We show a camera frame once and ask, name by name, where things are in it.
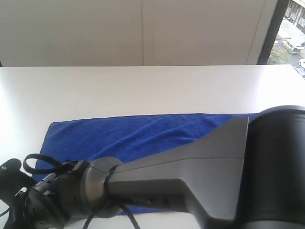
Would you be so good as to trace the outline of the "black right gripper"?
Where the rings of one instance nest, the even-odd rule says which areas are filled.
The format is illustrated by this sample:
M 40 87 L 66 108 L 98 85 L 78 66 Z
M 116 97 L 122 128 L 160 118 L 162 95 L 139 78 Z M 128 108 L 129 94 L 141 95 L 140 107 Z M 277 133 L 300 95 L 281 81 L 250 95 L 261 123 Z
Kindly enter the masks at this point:
M 55 167 L 26 171 L 45 175 L 31 185 L 26 193 L 14 200 L 14 228 L 63 229 L 71 220 L 91 220 L 91 207 L 85 194 L 85 179 L 89 167 Z

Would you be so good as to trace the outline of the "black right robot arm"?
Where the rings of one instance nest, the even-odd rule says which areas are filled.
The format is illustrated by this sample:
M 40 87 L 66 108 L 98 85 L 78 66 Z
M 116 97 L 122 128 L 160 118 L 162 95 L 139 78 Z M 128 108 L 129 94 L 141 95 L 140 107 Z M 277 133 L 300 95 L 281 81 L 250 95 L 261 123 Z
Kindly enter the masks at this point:
M 123 163 L 114 157 L 60 163 L 11 212 L 26 229 L 111 218 L 127 206 L 188 212 L 203 229 L 305 226 L 305 109 L 278 106 L 231 118 L 202 138 Z

